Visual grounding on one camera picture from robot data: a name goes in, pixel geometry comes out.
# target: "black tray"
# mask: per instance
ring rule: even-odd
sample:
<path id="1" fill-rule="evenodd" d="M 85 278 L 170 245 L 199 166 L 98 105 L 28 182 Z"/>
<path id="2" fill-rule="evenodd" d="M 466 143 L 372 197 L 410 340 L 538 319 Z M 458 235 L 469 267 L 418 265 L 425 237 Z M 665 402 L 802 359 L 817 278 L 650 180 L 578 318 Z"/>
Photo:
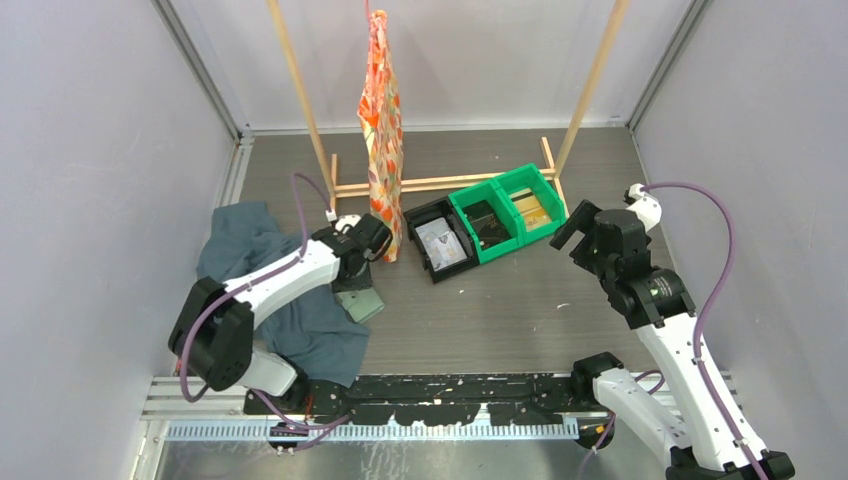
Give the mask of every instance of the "black tray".
<path id="1" fill-rule="evenodd" d="M 474 240 L 468 233 L 468 229 L 465 228 L 465 224 L 462 220 L 460 220 L 456 209 L 448 197 L 442 197 L 438 200 L 421 205 L 420 207 L 408 210 L 404 212 L 403 217 L 406 219 L 406 228 L 409 232 L 409 238 L 421 253 L 424 270 L 427 270 L 427 272 L 430 273 L 430 278 L 433 279 L 433 283 L 439 283 L 446 278 L 450 278 L 458 273 L 468 270 L 469 268 L 474 268 L 477 265 L 480 265 L 480 259 L 477 257 L 477 249 L 474 248 Z M 462 246 L 462 249 L 465 250 L 465 255 L 467 255 L 468 258 L 437 272 L 433 270 L 430 257 L 427 255 L 427 251 L 424 250 L 424 244 L 421 242 L 421 238 L 418 237 L 418 232 L 415 231 L 415 227 L 432 222 L 440 217 L 443 217 L 448 222 L 448 226 L 456 234 L 456 238 L 459 240 L 459 244 Z"/>

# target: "wooden rack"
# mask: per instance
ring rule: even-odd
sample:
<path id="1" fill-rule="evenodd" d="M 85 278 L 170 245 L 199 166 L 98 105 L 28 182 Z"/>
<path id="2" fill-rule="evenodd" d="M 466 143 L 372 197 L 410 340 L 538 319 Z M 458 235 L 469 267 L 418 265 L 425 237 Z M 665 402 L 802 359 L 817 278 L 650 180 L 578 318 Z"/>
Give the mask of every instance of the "wooden rack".
<path id="1" fill-rule="evenodd" d="M 327 191 L 330 193 L 330 202 L 333 209 L 336 208 L 336 202 L 339 198 L 346 197 L 367 197 L 368 184 L 355 183 L 349 185 L 341 185 L 338 182 L 339 173 L 339 158 L 335 153 L 331 157 L 331 162 L 328 164 L 327 155 L 324 152 L 324 146 L 321 143 L 321 137 L 318 135 L 318 128 L 315 125 L 315 117 L 312 114 L 312 107 L 309 104 L 309 98 L 306 95 L 306 90 L 303 86 L 303 78 L 300 74 L 300 68 L 297 65 L 297 59 L 294 54 L 294 49 L 289 40 L 288 30 L 283 18 L 283 13 L 280 10 L 278 0 L 266 0 L 268 8 L 271 11 L 271 19 L 274 22 L 274 27 L 277 31 L 277 37 L 280 40 L 280 46 L 283 49 L 283 54 L 286 57 L 286 63 L 291 73 L 292 83 L 297 90 L 297 96 L 300 100 L 300 107 L 303 110 L 303 116 L 306 119 L 306 125 L 309 128 L 309 137 L 312 140 L 312 147 L 315 149 L 315 156 L 318 157 L 318 165 L 321 167 L 321 175 L 324 177 L 324 183 L 327 185 Z M 571 152 L 571 147 L 574 145 L 574 139 L 577 137 L 577 131 L 583 122 L 583 116 L 589 108 L 589 103 L 592 95 L 595 93 L 595 88 L 601 78 L 610 50 L 612 50 L 615 37 L 621 27 L 621 22 L 624 19 L 624 14 L 627 12 L 627 7 L 630 5 L 630 0 L 616 0 L 610 13 L 607 26 L 604 29 L 604 34 L 601 37 L 601 43 L 598 51 L 595 53 L 595 60 L 592 62 L 592 68 L 589 70 L 589 77 L 586 84 L 583 86 L 583 91 L 580 94 L 580 100 L 577 102 L 577 109 L 571 117 L 571 123 L 568 125 L 568 130 L 565 133 L 565 138 L 562 141 L 562 146 L 559 149 L 556 159 L 551 154 L 551 147 L 548 144 L 548 139 L 542 137 L 540 141 L 542 156 L 544 157 L 547 168 L 540 169 L 542 175 L 546 179 L 552 181 L 556 187 L 557 193 L 565 202 L 565 196 L 562 192 L 560 183 L 560 174 L 565 166 L 565 161 L 568 159 L 568 154 Z M 447 190 L 464 188 L 483 180 L 500 175 L 503 172 L 478 173 L 474 175 L 455 175 L 448 177 L 430 177 L 430 178 L 415 178 L 403 179 L 401 181 L 401 192 L 423 192 L 428 190 Z"/>

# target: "white paper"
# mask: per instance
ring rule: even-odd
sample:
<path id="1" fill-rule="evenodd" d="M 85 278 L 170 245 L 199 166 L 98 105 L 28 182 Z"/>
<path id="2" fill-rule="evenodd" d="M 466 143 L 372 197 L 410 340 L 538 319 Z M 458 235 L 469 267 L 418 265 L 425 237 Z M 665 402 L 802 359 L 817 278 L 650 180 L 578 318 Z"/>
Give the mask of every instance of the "white paper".
<path id="1" fill-rule="evenodd" d="M 437 218 L 430 223 L 415 227 L 415 231 L 418 232 L 418 237 L 424 244 L 424 251 L 430 257 L 433 271 L 438 272 L 468 258 L 456 238 L 456 233 L 450 229 L 444 218 Z"/>

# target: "wooden pole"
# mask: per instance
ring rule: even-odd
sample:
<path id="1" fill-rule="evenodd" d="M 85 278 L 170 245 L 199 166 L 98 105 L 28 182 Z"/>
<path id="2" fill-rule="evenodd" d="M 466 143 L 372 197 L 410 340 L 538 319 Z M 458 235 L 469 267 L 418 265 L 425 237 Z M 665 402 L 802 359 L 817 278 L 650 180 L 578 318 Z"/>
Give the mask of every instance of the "wooden pole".
<path id="1" fill-rule="evenodd" d="M 312 115 L 309 97 L 306 96 L 306 90 L 303 87 L 303 78 L 301 78 L 300 68 L 297 66 L 297 58 L 295 58 L 294 49 L 289 40 L 286 22 L 283 20 L 283 12 L 280 11 L 280 4 L 277 0 L 267 0 L 267 3 L 268 9 L 271 10 L 271 19 L 274 21 L 274 27 L 277 30 L 277 37 L 280 39 L 280 45 L 283 47 L 283 53 L 286 56 L 286 63 L 289 66 L 289 73 L 291 73 L 294 88 L 297 90 L 297 98 L 300 100 L 300 108 L 303 110 L 306 126 L 309 127 L 309 137 L 312 139 L 312 147 L 315 149 L 315 155 L 318 157 L 321 175 L 324 177 L 324 183 L 327 184 L 327 192 L 332 195 L 335 186 L 333 185 L 333 178 L 330 174 L 330 167 L 327 165 L 327 155 L 324 153 L 321 137 L 318 136 L 315 117 Z"/>
<path id="2" fill-rule="evenodd" d="M 624 20 L 624 14 L 627 12 L 627 7 L 629 6 L 630 0 L 615 0 L 615 5 L 612 7 L 610 18 L 607 21 L 607 27 L 604 29 L 604 36 L 601 37 L 601 45 L 595 54 L 592 69 L 589 70 L 589 78 L 586 80 L 586 85 L 580 94 L 577 109 L 571 117 L 571 123 L 568 125 L 568 131 L 565 133 L 565 140 L 562 141 L 562 147 L 560 147 L 559 153 L 557 153 L 556 166 L 554 167 L 557 177 L 562 173 L 562 167 L 565 166 L 565 160 L 568 158 L 571 147 L 574 145 L 577 130 L 583 122 L 583 115 L 586 114 L 586 110 L 589 108 L 589 102 L 592 100 L 595 87 L 598 86 L 598 81 L 601 79 L 601 73 L 607 63 L 607 57 L 609 57 L 609 52 L 612 50 L 612 45 L 615 42 L 615 36 L 618 34 L 618 29 L 621 28 L 621 22 Z"/>

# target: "gray wall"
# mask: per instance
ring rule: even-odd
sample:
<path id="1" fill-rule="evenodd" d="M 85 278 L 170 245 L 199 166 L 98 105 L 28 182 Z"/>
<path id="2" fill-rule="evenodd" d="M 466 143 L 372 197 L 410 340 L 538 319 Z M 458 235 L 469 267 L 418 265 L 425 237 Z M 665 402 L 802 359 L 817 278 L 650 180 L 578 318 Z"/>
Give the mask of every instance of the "gray wall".
<path id="1" fill-rule="evenodd" d="M 636 138 L 652 181 L 729 204 L 739 256 L 707 328 L 745 411 L 798 478 L 845 478 L 848 447 L 848 3 L 714 2 Z M 696 300 L 726 251 L 694 194 L 658 193 Z"/>
<path id="2" fill-rule="evenodd" d="M 150 2 L 0 2 L 0 478 L 126 478 L 232 142 Z"/>
<path id="3" fill-rule="evenodd" d="M 172 0 L 240 122 L 306 128 L 263 1 Z M 280 0 L 319 127 L 359 128 L 362 0 Z M 371 0 L 388 13 L 404 126 L 567 124 L 614 0 Z M 690 0 L 633 2 L 585 121 L 630 116 Z"/>

